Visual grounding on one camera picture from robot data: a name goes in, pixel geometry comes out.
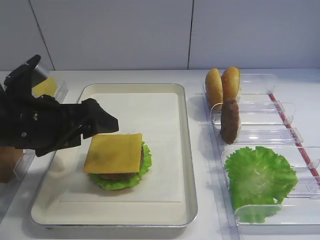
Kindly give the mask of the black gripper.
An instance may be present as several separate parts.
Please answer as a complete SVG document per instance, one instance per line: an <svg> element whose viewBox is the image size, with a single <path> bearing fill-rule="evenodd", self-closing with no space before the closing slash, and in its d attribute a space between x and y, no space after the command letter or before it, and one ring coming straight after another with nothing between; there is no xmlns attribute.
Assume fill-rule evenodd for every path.
<svg viewBox="0 0 320 240"><path fill-rule="evenodd" d="M31 149L37 157L61 149L81 145L83 139L97 134L118 131L118 119L106 112L99 103L88 98L81 102L86 110L82 124L80 104L60 104L49 95L38 98L31 92L41 83L38 72L41 56L36 54L14 69L0 90L0 145L16 149Z"/></svg>

